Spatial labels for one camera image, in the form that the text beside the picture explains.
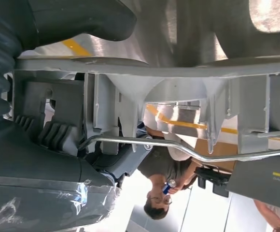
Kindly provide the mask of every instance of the eyeglasses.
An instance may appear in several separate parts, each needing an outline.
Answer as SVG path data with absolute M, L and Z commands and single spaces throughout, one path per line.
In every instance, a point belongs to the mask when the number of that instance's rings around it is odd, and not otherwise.
M 160 198 L 160 197 L 152 197 L 152 198 L 149 198 L 150 200 L 152 200 L 152 199 L 155 199 L 155 202 L 156 203 L 156 204 L 160 204 L 160 203 L 161 203 L 162 202 L 162 198 Z M 165 204 L 165 205 L 171 205 L 171 204 L 172 204 L 172 199 L 171 198 L 165 198 L 165 199 L 164 199 L 164 202 L 163 202 L 164 204 Z

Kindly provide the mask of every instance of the yellow floor line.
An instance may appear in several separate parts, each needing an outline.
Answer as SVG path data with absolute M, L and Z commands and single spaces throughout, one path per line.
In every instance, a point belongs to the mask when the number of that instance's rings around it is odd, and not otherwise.
M 151 112 L 152 114 L 157 116 L 158 119 L 159 119 L 160 121 L 162 121 L 167 124 L 181 126 L 181 127 L 188 127 L 188 128 L 204 129 L 204 130 L 207 129 L 206 125 L 169 120 L 166 116 L 163 115 L 162 113 L 155 108 L 153 105 L 146 105 L 146 109 Z M 225 127 L 222 127 L 220 131 L 224 132 L 224 133 L 229 133 L 229 134 L 238 134 L 238 130 L 236 129 L 230 129 L 230 128 L 225 128 Z M 280 138 L 269 138 L 269 139 L 280 141 Z
M 91 53 L 80 46 L 79 43 L 77 43 L 74 39 L 64 40 L 64 41 L 62 41 L 62 43 L 66 47 L 70 48 L 72 51 L 73 51 L 77 56 L 87 56 L 87 57 L 92 56 Z

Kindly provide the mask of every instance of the metal rod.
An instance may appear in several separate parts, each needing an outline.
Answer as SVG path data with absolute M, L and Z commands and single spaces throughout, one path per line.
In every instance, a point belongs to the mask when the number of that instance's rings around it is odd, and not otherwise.
M 253 152 L 245 154 L 234 154 L 232 156 L 220 156 L 220 157 L 209 157 L 200 155 L 193 149 L 189 149 L 180 143 L 165 140 L 165 139 L 143 139 L 143 138 L 129 138 L 129 137 L 115 137 L 115 136 L 104 136 L 104 135 L 96 135 L 88 138 L 82 143 L 79 149 L 83 150 L 86 146 L 93 142 L 112 142 L 112 143 L 125 143 L 125 144 L 139 144 L 139 145 L 154 145 L 154 146 L 167 146 L 174 147 L 191 157 L 200 160 L 202 162 L 223 162 L 223 161 L 247 161 L 247 160 L 260 160 L 263 158 L 271 156 L 280 156 L 280 150 L 271 150 L 271 151 L 261 151 L 261 152 Z

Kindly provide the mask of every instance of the gray t-shirt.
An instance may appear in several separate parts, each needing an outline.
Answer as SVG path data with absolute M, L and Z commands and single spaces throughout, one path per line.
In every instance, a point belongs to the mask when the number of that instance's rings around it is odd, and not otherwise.
M 162 174 L 169 181 L 181 177 L 191 162 L 192 159 L 176 161 L 170 156 L 167 147 L 154 146 L 149 154 L 139 165 L 138 170 L 146 178 L 154 174 Z

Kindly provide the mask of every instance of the white wall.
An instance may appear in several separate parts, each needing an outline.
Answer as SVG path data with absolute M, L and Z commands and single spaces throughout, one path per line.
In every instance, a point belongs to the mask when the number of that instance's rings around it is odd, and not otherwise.
M 206 183 L 206 189 L 194 185 L 182 232 L 223 232 L 231 200 L 212 192 L 213 184 Z
M 252 199 L 233 193 L 225 232 L 266 232 L 266 225 Z

